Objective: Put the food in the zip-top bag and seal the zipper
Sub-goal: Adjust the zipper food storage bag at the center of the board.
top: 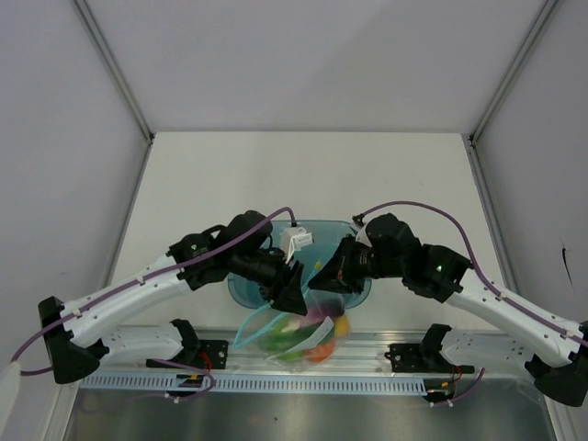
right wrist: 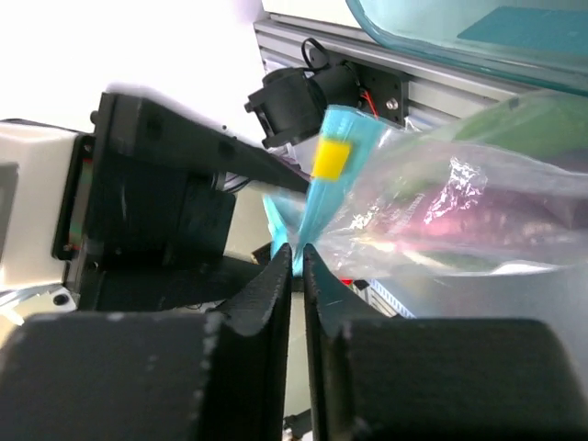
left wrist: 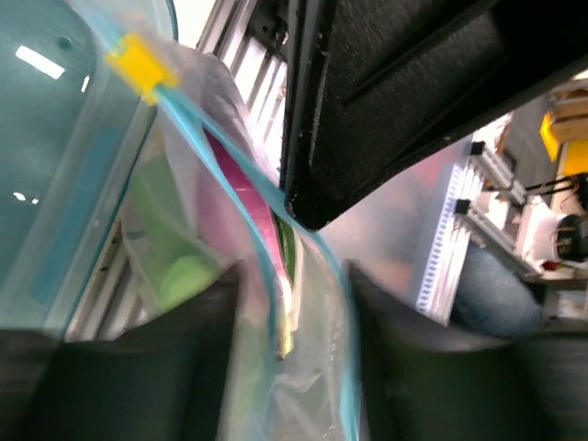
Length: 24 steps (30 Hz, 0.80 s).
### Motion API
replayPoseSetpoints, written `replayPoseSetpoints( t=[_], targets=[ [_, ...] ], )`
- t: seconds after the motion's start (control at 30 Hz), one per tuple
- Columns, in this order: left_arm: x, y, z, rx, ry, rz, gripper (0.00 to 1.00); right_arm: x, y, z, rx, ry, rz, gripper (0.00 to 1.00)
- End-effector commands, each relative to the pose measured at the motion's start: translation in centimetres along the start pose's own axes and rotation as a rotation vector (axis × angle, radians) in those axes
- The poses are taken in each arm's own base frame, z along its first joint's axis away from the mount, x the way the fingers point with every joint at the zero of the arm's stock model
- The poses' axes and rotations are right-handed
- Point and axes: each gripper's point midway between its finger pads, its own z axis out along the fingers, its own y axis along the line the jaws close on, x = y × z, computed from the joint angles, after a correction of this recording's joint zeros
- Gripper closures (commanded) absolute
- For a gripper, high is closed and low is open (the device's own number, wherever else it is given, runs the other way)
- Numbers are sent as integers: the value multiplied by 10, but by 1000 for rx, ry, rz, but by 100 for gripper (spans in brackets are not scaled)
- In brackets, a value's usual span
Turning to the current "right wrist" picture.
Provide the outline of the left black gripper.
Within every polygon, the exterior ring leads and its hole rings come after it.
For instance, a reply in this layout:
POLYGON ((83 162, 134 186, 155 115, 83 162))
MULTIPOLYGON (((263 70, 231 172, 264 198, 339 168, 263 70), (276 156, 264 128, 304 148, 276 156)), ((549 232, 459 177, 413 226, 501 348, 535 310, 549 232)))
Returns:
POLYGON ((52 247, 81 311, 233 297, 262 267, 225 253, 236 196, 218 189, 219 174, 298 193, 309 186, 277 156, 149 96, 103 93, 98 130, 123 156, 76 137, 52 247))

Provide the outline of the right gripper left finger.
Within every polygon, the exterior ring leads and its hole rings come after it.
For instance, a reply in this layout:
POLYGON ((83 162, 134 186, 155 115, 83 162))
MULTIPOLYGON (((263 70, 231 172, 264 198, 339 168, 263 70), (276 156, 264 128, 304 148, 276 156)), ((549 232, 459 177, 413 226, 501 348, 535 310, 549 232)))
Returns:
POLYGON ((291 250, 214 311, 37 314, 1 351, 4 440, 278 440, 291 250))

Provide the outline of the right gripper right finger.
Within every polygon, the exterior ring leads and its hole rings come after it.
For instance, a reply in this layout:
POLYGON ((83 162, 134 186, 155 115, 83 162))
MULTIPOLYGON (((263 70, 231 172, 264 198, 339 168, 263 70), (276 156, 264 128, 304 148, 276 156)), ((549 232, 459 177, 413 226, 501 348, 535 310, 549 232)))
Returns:
POLYGON ((558 337, 527 319, 391 318, 303 251, 318 440, 584 440, 587 400, 558 337))

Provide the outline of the clear zip top bag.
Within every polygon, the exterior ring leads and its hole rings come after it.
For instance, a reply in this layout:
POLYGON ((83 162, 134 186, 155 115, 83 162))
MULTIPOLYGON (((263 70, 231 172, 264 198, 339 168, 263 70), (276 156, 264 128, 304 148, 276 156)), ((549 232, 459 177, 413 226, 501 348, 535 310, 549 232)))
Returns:
POLYGON ((309 244, 345 278, 585 262, 587 100, 535 92, 423 131, 332 106, 307 194, 264 205, 296 273, 309 244))

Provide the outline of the purple eggplant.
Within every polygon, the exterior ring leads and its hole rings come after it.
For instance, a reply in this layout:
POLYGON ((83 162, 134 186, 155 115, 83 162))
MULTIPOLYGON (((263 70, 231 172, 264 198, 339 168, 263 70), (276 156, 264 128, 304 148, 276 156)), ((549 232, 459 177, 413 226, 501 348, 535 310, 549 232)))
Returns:
POLYGON ((587 255, 586 198, 434 185, 356 205, 355 239, 382 250, 473 253, 557 264, 587 255))

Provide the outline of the dark green chili pepper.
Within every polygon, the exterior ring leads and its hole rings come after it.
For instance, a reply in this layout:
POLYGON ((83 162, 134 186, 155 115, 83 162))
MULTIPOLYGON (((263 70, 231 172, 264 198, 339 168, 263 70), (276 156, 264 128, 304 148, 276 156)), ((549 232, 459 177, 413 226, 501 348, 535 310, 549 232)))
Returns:
POLYGON ((490 187, 586 198, 587 100, 554 92, 516 96, 404 144, 420 172, 445 179, 452 159, 490 187))

